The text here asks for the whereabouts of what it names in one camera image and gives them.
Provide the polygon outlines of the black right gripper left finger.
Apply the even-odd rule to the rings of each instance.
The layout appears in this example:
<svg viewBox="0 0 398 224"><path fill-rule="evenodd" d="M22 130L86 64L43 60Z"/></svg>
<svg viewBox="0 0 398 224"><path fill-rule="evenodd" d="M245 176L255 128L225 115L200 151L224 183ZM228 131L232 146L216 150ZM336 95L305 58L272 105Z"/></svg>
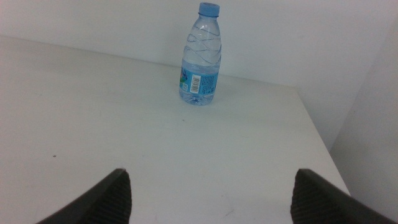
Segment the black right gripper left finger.
<svg viewBox="0 0 398 224"><path fill-rule="evenodd" d="M83 195L40 221L40 224L129 224L131 181L125 169L115 169Z"/></svg>

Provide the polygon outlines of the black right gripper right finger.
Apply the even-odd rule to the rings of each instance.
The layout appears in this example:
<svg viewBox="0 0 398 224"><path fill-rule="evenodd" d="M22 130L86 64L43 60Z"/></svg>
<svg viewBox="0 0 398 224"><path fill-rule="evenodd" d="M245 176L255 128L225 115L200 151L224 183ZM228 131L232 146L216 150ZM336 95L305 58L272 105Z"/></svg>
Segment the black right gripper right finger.
<svg viewBox="0 0 398 224"><path fill-rule="evenodd" d="M294 224L395 224L310 169L295 175L290 215Z"/></svg>

